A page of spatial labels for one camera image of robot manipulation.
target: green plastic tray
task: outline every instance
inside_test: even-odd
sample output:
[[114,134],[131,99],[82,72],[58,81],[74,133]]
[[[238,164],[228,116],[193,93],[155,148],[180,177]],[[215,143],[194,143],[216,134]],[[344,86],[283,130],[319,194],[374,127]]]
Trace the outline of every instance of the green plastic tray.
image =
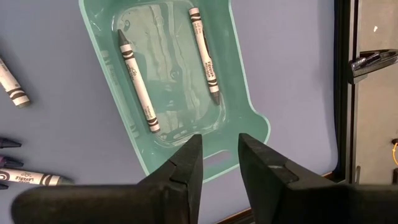
[[[207,86],[188,13],[192,7],[201,12],[220,86],[220,106],[214,104]],[[269,122],[250,102],[230,0],[80,0],[80,10],[147,175],[193,134],[203,135],[204,182],[238,167],[239,133],[268,140]],[[157,134],[147,126],[119,51],[117,29],[131,41],[159,120]]]

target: white crayon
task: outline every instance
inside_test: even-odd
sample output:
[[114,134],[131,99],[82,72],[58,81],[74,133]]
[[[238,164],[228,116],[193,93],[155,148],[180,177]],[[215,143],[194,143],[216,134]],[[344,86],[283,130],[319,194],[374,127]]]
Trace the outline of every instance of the white crayon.
[[150,102],[150,98],[147,92],[147,88],[145,87],[144,80],[142,79],[141,73],[138,69],[136,58],[124,34],[121,32],[121,30],[118,30],[118,32],[120,39],[119,41],[121,43],[120,50],[122,52],[124,62],[126,63],[127,69],[132,79],[132,83],[134,84],[134,88],[136,89],[142,109],[144,110],[144,114],[148,122],[149,129],[153,133],[157,133],[160,131],[160,125],[157,120],[154,107]]
[[57,175],[40,174],[36,172],[4,168],[0,169],[0,180],[46,186],[71,184],[69,180]]
[[198,48],[200,51],[201,61],[203,63],[203,67],[205,68],[206,78],[208,82],[208,86],[211,93],[216,93],[220,89],[218,88],[216,73],[213,68],[213,61],[210,57],[208,46],[206,43],[206,37],[203,30],[203,23],[201,21],[201,16],[199,13],[199,9],[194,7],[189,10],[189,15],[191,18],[193,30],[196,35]]
[[18,84],[17,80],[12,76],[10,70],[7,68],[6,64],[0,58],[0,83],[10,96],[12,102],[18,108],[24,108],[30,105],[30,101]]

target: tray rim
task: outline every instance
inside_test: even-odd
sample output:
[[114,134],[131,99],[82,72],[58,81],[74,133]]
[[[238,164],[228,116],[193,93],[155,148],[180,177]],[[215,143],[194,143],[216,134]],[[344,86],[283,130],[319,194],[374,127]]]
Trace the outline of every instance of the tray rim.
[[[114,102],[115,102],[115,104],[116,104],[116,107],[117,107],[117,109],[118,109],[118,111],[119,111],[119,115],[120,115],[120,117],[121,117],[121,119],[122,119],[124,128],[125,128],[126,131],[127,131],[127,130],[129,129],[129,127],[127,126],[127,123],[126,123],[127,119],[126,119],[126,117],[125,117],[125,116],[123,115],[123,113],[122,113],[122,108],[119,106],[119,104],[120,104],[121,102],[119,101],[119,99],[118,99],[117,96],[116,96],[116,90],[115,90],[115,89],[112,87],[112,85],[111,85],[111,84],[112,84],[112,80],[110,79],[110,77],[108,77],[107,75],[105,75],[105,73],[108,73],[108,69],[106,68],[106,65],[105,65],[105,63],[104,63],[104,60],[103,60],[103,58],[102,58],[102,56],[101,56],[101,51],[100,51],[100,49],[98,48],[98,42],[96,41],[94,32],[93,32],[93,30],[92,30],[92,28],[91,28],[90,20],[89,20],[89,18],[88,18],[88,16],[87,16],[87,13],[86,13],[85,1],[86,1],[86,0],[79,0],[80,14],[81,14],[81,16],[83,17],[83,21],[84,21],[84,23],[85,23],[86,30],[87,30],[87,32],[88,32],[88,35],[90,36],[90,40],[91,40],[92,46],[93,46],[93,48],[94,48],[95,54],[96,54],[96,56],[97,56],[98,62],[99,62],[99,64],[101,65],[101,69],[102,69],[102,71],[103,71],[103,75],[104,75],[104,77],[105,77],[105,79],[106,79],[106,82],[107,82],[107,84],[108,84],[108,86],[109,86],[109,90],[111,91],[113,100],[114,100]],[[268,140],[269,140],[269,136],[271,135],[271,124],[270,124],[268,118],[267,118],[265,115],[260,114],[260,113],[253,107],[253,104],[252,104],[252,102],[251,102],[251,97],[250,97],[250,92],[249,92],[248,81],[247,81],[247,78],[246,78],[246,70],[245,70],[245,68],[244,68],[244,62],[243,62],[243,57],[242,57],[242,52],[241,52],[241,46],[240,46],[240,44],[239,44],[239,36],[238,36],[238,32],[237,32],[237,30],[236,30],[236,24],[235,24],[235,20],[234,20],[234,16],[233,16],[232,0],[228,0],[228,11],[229,11],[229,17],[230,17],[230,19],[231,19],[231,24],[232,24],[232,27],[233,27],[233,32],[234,32],[234,37],[235,37],[235,44],[236,44],[236,46],[237,46],[237,48],[238,48],[239,61],[240,61],[240,63],[241,63],[241,70],[242,70],[242,75],[243,75],[243,80],[244,80],[244,86],[245,86],[245,90],[246,90],[246,97],[248,98],[248,103],[249,103],[250,109],[251,109],[256,115],[258,115],[258,116],[260,116],[262,119],[264,119],[264,121],[266,122],[266,124],[267,124],[267,126],[268,126],[268,132],[267,132],[266,138],[265,138],[265,140],[264,140],[264,142],[263,142],[264,144],[266,144],[266,143],[268,142]],[[150,174],[150,172],[148,171],[148,168],[147,168],[147,166],[146,166],[146,163],[144,162],[144,160],[143,160],[143,158],[142,158],[142,156],[141,156],[141,153],[140,153],[140,151],[138,150],[138,146],[137,146],[137,144],[136,144],[135,137],[134,137],[134,136],[132,135],[132,133],[130,133],[129,131],[127,131],[127,135],[128,135],[129,138],[130,138],[130,141],[131,141],[131,144],[132,144],[132,146],[133,146],[133,149],[134,149],[134,151],[135,151],[135,153],[136,153],[136,156],[138,157],[138,160],[139,160],[139,162],[140,162],[140,165],[141,165],[141,167],[142,167],[142,169],[143,169],[145,175],[148,176],[148,175]],[[215,178],[217,178],[217,177],[219,177],[219,176],[221,176],[221,175],[223,175],[223,174],[226,174],[226,173],[228,173],[228,172],[230,172],[230,171],[232,171],[232,170],[234,170],[234,169],[236,169],[236,168],[238,168],[238,167],[239,167],[239,163],[237,163],[236,165],[231,166],[230,168],[228,168],[228,169],[226,169],[226,170],[224,170],[224,171],[222,171],[222,172],[220,172],[220,173],[218,173],[218,174],[216,174],[216,175],[213,175],[213,176],[211,176],[211,177],[209,177],[209,178],[207,178],[207,179],[204,179],[204,180],[203,180],[203,183],[209,182],[209,181],[211,181],[211,180],[213,180],[213,179],[215,179]]]

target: blue table surface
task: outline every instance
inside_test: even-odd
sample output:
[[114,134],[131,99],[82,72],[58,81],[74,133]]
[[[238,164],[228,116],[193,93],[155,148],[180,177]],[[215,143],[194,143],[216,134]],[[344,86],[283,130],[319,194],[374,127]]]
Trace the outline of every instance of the blue table surface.
[[[234,0],[250,96],[269,118],[268,145],[318,173],[337,162],[333,125],[333,1]],[[81,18],[78,1],[4,0],[0,53],[33,104],[19,110],[0,92],[2,149],[25,169],[77,184],[133,184],[145,177]],[[13,198],[34,185],[7,183],[0,223]],[[203,186],[200,223],[249,207],[239,169]]]

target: crayon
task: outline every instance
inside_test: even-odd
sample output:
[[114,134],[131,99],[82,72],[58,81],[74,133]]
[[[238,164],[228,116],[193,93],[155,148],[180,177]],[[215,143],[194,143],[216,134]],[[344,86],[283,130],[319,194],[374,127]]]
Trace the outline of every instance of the crayon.
[[213,97],[214,102],[217,105],[220,105],[220,89],[218,88],[213,61],[210,57],[209,48],[207,46],[205,30],[203,29],[199,8],[191,8],[189,10],[189,15],[193,26],[193,31],[195,32],[195,36],[197,38],[200,57],[203,67],[205,68],[207,84],[209,86],[211,96]]
[[20,147],[22,144],[5,138],[0,138],[0,149],[7,147]]
[[71,185],[72,181],[57,175],[40,174],[15,169],[0,169],[0,180],[45,186]]
[[8,186],[4,184],[0,184],[0,190],[7,190]]
[[15,159],[8,156],[0,156],[0,168],[2,167],[22,167],[23,163],[16,161]]
[[149,129],[153,133],[158,133],[160,131],[160,125],[157,120],[154,107],[150,102],[147,88],[145,87],[144,80],[142,79],[141,73],[138,69],[136,58],[130,43],[124,36],[122,30],[118,29],[118,34],[120,50],[122,52],[124,62],[126,63],[127,70],[129,71],[132,83],[134,84],[134,88],[136,89],[139,101],[141,102],[142,109],[144,110]]
[[0,57],[0,83],[18,108],[30,105],[30,100]]

